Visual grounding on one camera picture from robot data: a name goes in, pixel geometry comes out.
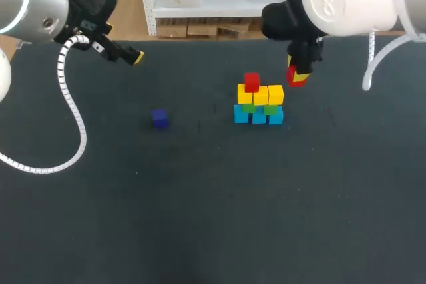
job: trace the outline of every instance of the cable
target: cable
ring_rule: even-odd
[[[65,44],[62,46],[61,52],[59,53],[57,73],[58,73],[58,81],[59,81],[59,86],[61,88],[62,95],[64,96],[65,101],[67,102],[69,108],[71,109],[71,112],[73,113],[77,126],[79,126],[79,131],[80,131],[79,149],[77,150],[77,153],[64,164],[61,164],[60,166],[55,166],[53,168],[45,168],[45,169],[32,168],[30,166],[25,166],[21,163],[18,163],[8,158],[6,155],[0,153],[0,160],[14,167],[15,169],[18,169],[24,172],[35,173],[35,174],[50,174],[50,173],[60,172],[69,168],[75,162],[77,162],[85,151],[85,148],[87,145],[87,135],[86,135],[85,124],[83,123],[83,119],[81,118],[79,109],[77,109],[77,106],[75,105],[74,100],[68,91],[67,83],[65,81],[65,74],[64,74],[65,59],[67,57],[68,51],[76,43],[89,43],[89,39],[86,36],[78,35],[78,36],[71,37],[65,42]]]
[[[370,64],[375,56],[375,33],[369,34],[369,46],[368,46],[368,64]]]

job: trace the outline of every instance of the dark gray table surface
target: dark gray table surface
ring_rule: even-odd
[[[370,92],[365,37],[327,39],[299,89],[285,43],[132,45],[142,66],[69,54],[89,139],[75,166],[0,164],[0,283],[426,283],[425,45],[386,58]],[[0,104],[0,152],[27,165],[79,144],[58,50],[24,46]],[[283,126],[233,123],[245,72],[285,84]]]

